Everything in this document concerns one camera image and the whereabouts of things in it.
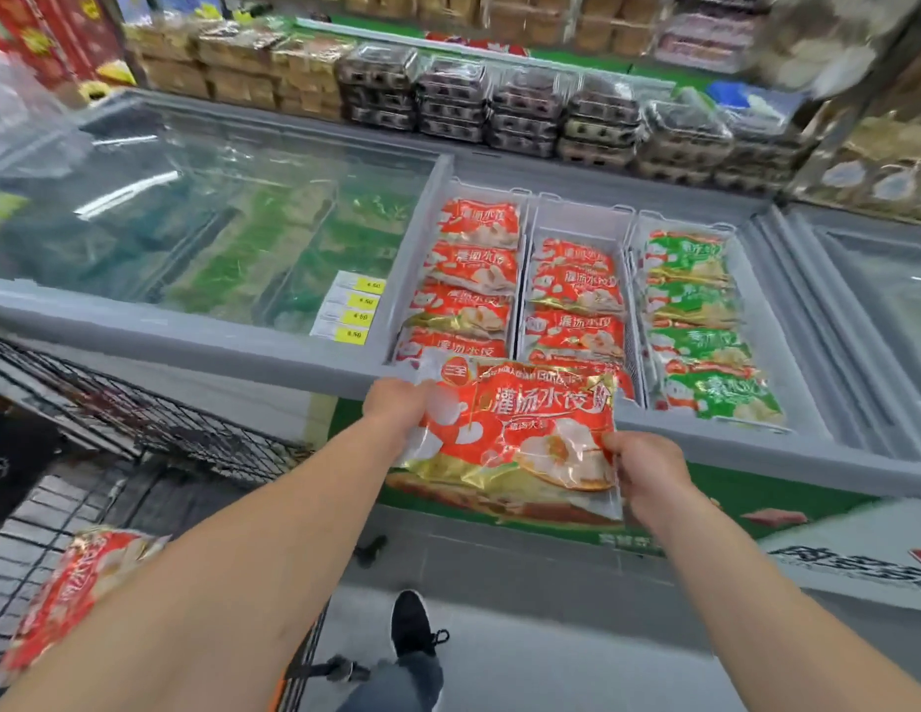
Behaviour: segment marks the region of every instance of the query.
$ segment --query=shopping cart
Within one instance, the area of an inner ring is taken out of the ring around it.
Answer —
[[[0,519],[0,660],[74,533],[107,524],[178,536],[312,454],[2,337],[0,382],[32,408],[9,414],[48,420],[59,446],[51,466]],[[379,537],[355,550],[359,564],[370,565],[384,544]],[[368,677],[365,667],[339,656],[314,663],[326,611],[287,667],[276,712],[298,709],[312,677]]]

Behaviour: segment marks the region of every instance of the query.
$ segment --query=forearm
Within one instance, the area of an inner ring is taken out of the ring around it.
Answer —
[[[921,685],[780,574],[699,491],[656,530],[750,712],[921,710]]]
[[[0,712],[265,708],[403,442],[364,418],[184,534],[52,649]]]

